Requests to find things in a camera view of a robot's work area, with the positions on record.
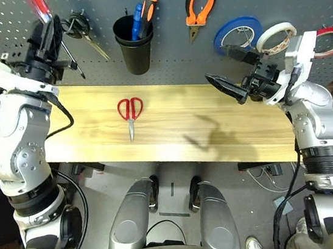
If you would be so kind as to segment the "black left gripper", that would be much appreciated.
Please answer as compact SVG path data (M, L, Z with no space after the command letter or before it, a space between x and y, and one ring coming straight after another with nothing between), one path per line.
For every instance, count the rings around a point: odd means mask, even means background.
M62 80L65 69L76 70L78 67L72 60L59 60L62 36L63 29L58 15L54 15L47 24L37 21L32 39L25 46L3 52L0 61L16 75L55 84Z

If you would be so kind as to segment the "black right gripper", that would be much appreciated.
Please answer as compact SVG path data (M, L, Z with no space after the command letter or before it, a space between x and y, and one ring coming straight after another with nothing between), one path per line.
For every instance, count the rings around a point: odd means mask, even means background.
M225 55L235 61L244 62L253 66L249 75L243 78L240 86L237 86L225 77L205 74L207 81L220 92L227 94L244 104L250 96L253 100L271 98L281 87L276 81L279 77L277 64L263 63L256 52L246 51L243 47L226 45L221 48Z

